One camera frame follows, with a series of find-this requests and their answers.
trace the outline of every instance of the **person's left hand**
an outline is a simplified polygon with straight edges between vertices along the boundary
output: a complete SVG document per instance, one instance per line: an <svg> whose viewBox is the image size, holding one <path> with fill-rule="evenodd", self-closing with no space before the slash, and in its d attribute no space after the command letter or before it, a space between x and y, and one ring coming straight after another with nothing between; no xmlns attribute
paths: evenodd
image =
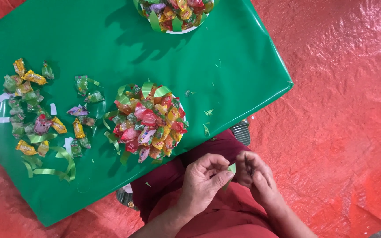
<svg viewBox="0 0 381 238"><path fill-rule="evenodd" d="M179 212L196 216L204 211L217 191L233 177L228 167L229 161L219 154L206 154L188 165L176 205Z"/></svg>

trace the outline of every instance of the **red plastic floor covering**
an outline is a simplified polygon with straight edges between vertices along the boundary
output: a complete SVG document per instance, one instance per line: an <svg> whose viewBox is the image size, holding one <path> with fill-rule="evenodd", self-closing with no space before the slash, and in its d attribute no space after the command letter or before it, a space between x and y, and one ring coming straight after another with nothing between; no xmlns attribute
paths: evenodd
<svg viewBox="0 0 381 238"><path fill-rule="evenodd" d="M22 0L0 0L0 18ZM381 229L381 0L254 0L295 82L250 120L252 144L319 237ZM0 166L0 237L127 237L111 194L44 228Z"/></svg>

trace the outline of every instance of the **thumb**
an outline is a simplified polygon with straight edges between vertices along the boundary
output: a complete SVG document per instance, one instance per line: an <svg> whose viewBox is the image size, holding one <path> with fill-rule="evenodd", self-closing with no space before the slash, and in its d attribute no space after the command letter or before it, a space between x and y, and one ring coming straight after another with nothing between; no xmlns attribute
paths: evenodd
<svg viewBox="0 0 381 238"><path fill-rule="evenodd" d="M212 186L217 190L225 186L226 183L233 178L234 174L228 170L221 171L210 179Z"/></svg>
<svg viewBox="0 0 381 238"><path fill-rule="evenodd" d="M266 189L270 188L268 186L267 180L265 179L264 176L262 176L260 171L254 172L254 175L252 176L252 181L254 182L254 185L259 192L263 192Z"/></svg>

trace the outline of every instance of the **hand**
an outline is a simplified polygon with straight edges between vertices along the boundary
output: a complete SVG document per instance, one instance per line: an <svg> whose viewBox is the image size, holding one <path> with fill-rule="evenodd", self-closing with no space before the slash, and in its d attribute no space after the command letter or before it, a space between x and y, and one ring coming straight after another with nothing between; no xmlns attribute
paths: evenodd
<svg viewBox="0 0 381 238"><path fill-rule="evenodd" d="M206 154L188 165L176 205L178 211L189 216L204 211L217 191L233 177L228 167L229 161L219 154Z"/></svg>
<svg viewBox="0 0 381 238"><path fill-rule="evenodd" d="M246 172L245 156L255 171L252 177ZM237 182L251 190L252 197L258 204L267 212L278 212L285 207L286 203L277 190L270 167L256 153L241 151L236 159Z"/></svg>

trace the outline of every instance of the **green table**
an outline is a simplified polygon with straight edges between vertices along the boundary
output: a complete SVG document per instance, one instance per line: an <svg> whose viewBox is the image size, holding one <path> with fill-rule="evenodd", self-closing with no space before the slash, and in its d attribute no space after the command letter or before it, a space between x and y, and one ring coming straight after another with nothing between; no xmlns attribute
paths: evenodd
<svg viewBox="0 0 381 238"><path fill-rule="evenodd" d="M37 73L44 59L55 69L56 79L43 89L42 105L49 110L50 103L56 104L69 133L51 140L51 146L63 146L64 137L74 136L74 117L65 114L83 101L73 87L74 76L87 74L105 88L106 101L89 106L98 118L115 108L121 85L142 85L148 78L167 85L181 98L190 128L164 163L207 140L205 122L215 136L293 86L250 0L221 1L197 30L183 35L151 30L131 0L28 0L0 20L0 94L3 76L14 74L12 64L20 57ZM197 93L186 98L186 90ZM204 113L210 109L211 117ZM7 100L0 103L0 117L9 116L9 110ZM122 166L99 120L96 129L87 130L92 149L75 159L75 180L28 178L11 128L0 123L0 163L45 226L160 166L150 158L139 164L133 156ZM67 161L55 154L50 150L42 167L65 170Z"/></svg>

